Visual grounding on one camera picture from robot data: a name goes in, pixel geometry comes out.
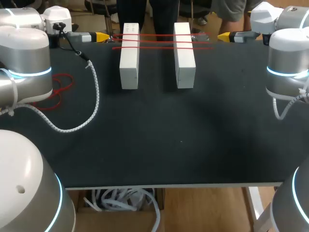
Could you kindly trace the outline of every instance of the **person's leg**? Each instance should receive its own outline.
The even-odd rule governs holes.
[[[146,3],[146,0],[117,0],[120,33],[124,31],[124,23],[138,23],[141,31]]]
[[[173,34],[177,22],[179,0],[149,0],[153,8],[154,29],[156,34]],[[157,36],[157,40],[173,40],[172,36]]]
[[[251,30],[250,16],[247,12],[243,13],[243,31]]]
[[[241,31],[239,22],[246,7],[246,0],[213,0],[211,8],[222,19],[219,34]]]

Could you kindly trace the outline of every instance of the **dark pants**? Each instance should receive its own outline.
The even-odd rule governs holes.
[[[117,0],[120,30],[124,23],[138,23],[140,30],[144,24],[146,0]],[[173,34],[177,22],[179,0],[149,0],[153,8],[156,34]],[[158,40],[173,40],[173,37],[158,37]]]

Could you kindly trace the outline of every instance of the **red cable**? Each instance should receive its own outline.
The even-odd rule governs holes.
[[[210,42],[207,41],[191,41],[191,42],[187,42],[187,41],[151,41],[151,40],[127,40],[127,39],[117,39],[117,38],[113,38],[113,40],[120,40],[120,41],[134,41],[134,42],[142,42],[142,43],[164,43],[164,44],[170,44],[170,43],[190,43],[190,44],[210,44]]]
[[[112,50],[121,48],[142,48],[142,49],[175,49],[174,47],[113,47]],[[191,49],[191,50],[210,50],[213,47],[177,47],[177,49]]]
[[[201,32],[193,34],[114,34],[114,36],[123,36],[123,35],[142,35],[142,36],[174,36],[174,35],[208,35],[210,33]]]
[[[59,77],[59,76],[67,76],[67,77],[69,77],[71,79],[72,82],[68,86],[65,86],[65,87],[62,88],[61,87],[61,81],[59,79],[55,78],[55,77]],[[37,102],[33,102],[32,105],[35,106],[39,110],[54,110],[58,106],[60,106],[60,104],[61,104],[61,94],[60,93],[62,91],[65,91],[65,90],[69,89],[73,85],[73,83],[74,83],[73,76],[70,75],[70,74],[67,74],[67,73],[54,74],[52,77],[53,77],[53,81],[56,81],[56,82],[58,82],[60,84],[60,88],[59,89],[53,89],[52,95],[50,95],[47,99],[54,98],[55,96],[58,95],[59,96],[59,101],[58,101],[58,103],[56,105],[54,105],[52,107],[48,107],[48,108],[37,107],[36,106]]]

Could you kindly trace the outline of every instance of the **black table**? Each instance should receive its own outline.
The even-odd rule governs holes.
[[[76,45],[94,63],[101,97],[82,130],[55,132],[29,109],[0,119],[0,129],[39,148],[65,187],[257,185],[283,181],[307,157],[309,107],[296,104],[283,121],[275,118],[261,42],[195,51],[193,89],[177,89],[172,50],[141,50],[139,89],[122,90],[116,45]],[[46,115],[73,128],[94,109],[91,71],[72,52],[51,50],[51,60],[52,72],[72,74],[75,84]]]

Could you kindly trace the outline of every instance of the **black cable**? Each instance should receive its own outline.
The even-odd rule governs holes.
[[[53,25],[53,29],[55,30],[58,30],[59,31],[59,34],[58,34],[58,44],[59,44],[59,47],[63,50],[67,50],[67,51],[73,51],[75,52],[75,54],[77,54],[80,58],[84,59],[85,61],[89,61],[90,59],[81,51],[78,51],[76,50],[71,41],[69,40],[69,38],[67,37],[66,33],[63,31],[63,29],[66,27],[66,25],[64,23],[59,23],[59,24],[54,24]],[[71,49],[67,49],[67,48],[64,48],[64,47],[61,47],[60,46],[60,43],[59,43],[59,38],[60,38],[60,35],[63,34],[63,37],[69,42],[69,45],[71,47]]]
[[[64,36],[64,38],[69,42],[69,45],[70,45],[70,47],[72,48],[72,51],[74,51],[76,54],[80,55],[81,51],[77,51],[77,50],[73,47],[71,41],[68,39],[68,37],[67,37],[67,35],[64,33],[63,29],[60,30],[60,33],[62,33],[63,36]]]

